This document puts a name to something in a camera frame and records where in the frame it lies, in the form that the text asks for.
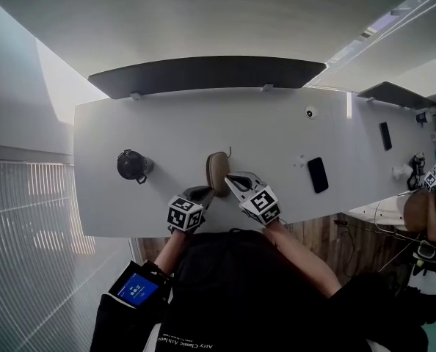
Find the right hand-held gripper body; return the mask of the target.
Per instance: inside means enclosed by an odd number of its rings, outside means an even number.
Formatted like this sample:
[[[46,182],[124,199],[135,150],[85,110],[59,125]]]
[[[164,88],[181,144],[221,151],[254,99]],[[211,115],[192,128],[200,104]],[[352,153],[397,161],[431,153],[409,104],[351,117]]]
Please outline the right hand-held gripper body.
[[[244,213],[264,226],[279,219],[281,209],[275,193],[270,186],[252,193],[246,200],[239,204]]]

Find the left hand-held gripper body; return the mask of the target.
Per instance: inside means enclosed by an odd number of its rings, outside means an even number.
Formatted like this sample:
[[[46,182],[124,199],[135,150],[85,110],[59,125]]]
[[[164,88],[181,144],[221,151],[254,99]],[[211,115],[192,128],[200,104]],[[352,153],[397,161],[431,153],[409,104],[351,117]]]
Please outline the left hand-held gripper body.
[[[168,204],[167,223],[181,232],[189,232],[203,222],[205,208],[180,196],[174,196]]]

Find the beige glasses case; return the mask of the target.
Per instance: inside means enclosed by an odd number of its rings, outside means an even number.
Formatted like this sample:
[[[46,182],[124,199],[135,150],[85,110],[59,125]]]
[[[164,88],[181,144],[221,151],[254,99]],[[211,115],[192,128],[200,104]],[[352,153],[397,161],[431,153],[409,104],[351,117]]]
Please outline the beige glasses case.
[[[219,151],[210,154],[206,160],[206,179],[210,188],[215,191],[215,196],[225,198],[229,195],[230,189],[225,182],[226,176],[230,173],[229,156]]]

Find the person's left forearm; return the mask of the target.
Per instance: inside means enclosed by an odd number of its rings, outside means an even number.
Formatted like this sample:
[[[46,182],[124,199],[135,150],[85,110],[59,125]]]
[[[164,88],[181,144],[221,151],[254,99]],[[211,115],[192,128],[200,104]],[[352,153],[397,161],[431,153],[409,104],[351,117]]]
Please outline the person's left forearm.
[[[166,275],[170,275],[178,264],[183,247],[189,240],[189,235],[180,230],[174,230],[172,236],[155,259],[154,264]]]

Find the person's right forearm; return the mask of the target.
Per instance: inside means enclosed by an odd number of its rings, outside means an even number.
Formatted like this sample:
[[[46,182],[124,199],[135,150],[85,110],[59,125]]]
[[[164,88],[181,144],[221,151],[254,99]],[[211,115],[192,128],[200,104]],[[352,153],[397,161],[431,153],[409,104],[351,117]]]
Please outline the person's right forearm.
[[[326,262],[304,246],[279,220],[269,223],[263,232],[280,253],[326,298],[334,296],[342,288],[338,277]]]

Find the black smartphone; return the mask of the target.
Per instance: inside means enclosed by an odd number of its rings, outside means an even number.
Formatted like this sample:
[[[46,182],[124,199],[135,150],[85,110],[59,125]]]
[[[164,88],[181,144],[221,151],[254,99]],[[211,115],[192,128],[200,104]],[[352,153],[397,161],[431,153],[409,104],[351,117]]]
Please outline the black smartphone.
[[[307,163],[313,189],[316,194],[320,194],[329,188],[327,174],[321,157],[314,158]]]
[[[392,148],[392,142],[391,142],[388,124],[386,122],[381,122],[379,124],[379,129],[380,129],[384,150],[389,151]]]

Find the black shaker bottle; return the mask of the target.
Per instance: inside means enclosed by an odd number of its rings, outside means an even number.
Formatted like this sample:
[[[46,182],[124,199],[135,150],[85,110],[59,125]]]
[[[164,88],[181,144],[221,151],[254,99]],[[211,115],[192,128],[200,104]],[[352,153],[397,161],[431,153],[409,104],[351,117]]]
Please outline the black shaker bottle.
[[[151,159],[131,149],[122,151],[117,157],[119,175],[126,180],[135,180],[140,185],[146,182],[153,168]]]

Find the person's black shirt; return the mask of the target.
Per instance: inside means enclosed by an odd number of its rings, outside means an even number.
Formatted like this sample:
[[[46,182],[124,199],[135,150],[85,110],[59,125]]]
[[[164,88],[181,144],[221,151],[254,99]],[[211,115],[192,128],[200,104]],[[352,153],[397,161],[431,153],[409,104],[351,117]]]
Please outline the person's black shirt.
[[[189,237],[165,301],[101,296],[90,352],[341,352],[326,298],[264,235]]]

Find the long black divider panel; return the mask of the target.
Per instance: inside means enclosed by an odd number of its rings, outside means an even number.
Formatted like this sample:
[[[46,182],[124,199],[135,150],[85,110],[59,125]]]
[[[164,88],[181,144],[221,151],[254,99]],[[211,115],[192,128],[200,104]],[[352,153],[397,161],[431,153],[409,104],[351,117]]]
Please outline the long black divider panel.
[[[88,76],[114,100],[198,89],[299,89],[326,69],[321,62],[268,56],[198,56],[129,65]]]

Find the white crumpled tissue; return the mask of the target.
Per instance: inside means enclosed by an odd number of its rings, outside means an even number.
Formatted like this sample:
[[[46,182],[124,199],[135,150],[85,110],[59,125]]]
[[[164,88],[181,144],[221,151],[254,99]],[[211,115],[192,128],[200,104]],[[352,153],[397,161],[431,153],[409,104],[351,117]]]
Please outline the white crumpled tissue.
[[[396,180],[407,180],[413,174],[413,168],[408,164],[392,167],[392,175]]]

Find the white window blinds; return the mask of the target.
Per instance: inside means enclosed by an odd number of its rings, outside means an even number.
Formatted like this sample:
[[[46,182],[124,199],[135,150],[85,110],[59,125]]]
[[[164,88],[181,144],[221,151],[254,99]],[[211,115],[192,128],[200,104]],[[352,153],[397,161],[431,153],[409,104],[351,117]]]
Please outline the white window blinds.
[[[0,161],[0,352],[88,352],[95,313],[75,294],[82,235],[68,164]]]

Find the black bag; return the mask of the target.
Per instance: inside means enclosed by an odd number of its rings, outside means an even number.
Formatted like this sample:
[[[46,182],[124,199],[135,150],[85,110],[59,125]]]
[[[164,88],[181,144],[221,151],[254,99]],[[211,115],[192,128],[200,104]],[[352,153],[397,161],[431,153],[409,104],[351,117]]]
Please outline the black bag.
[[[427,352],[422,325],[436,320],[436,295],[395,295],[377,273],[352,278],[327,302],[341,352]]]

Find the short black divider panel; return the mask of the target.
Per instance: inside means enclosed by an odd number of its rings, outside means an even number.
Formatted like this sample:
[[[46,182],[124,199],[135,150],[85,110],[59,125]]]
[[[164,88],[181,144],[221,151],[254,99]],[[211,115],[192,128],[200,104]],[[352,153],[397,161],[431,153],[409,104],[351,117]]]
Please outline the short black divider panel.
[[[414,110],[436,107],[436,102],[433,100],[405,89],[404,87],[400,87],[399,85],[390,83],[389,81],[383,81],[380,84],[369,87],[357,93],[357,96]]]

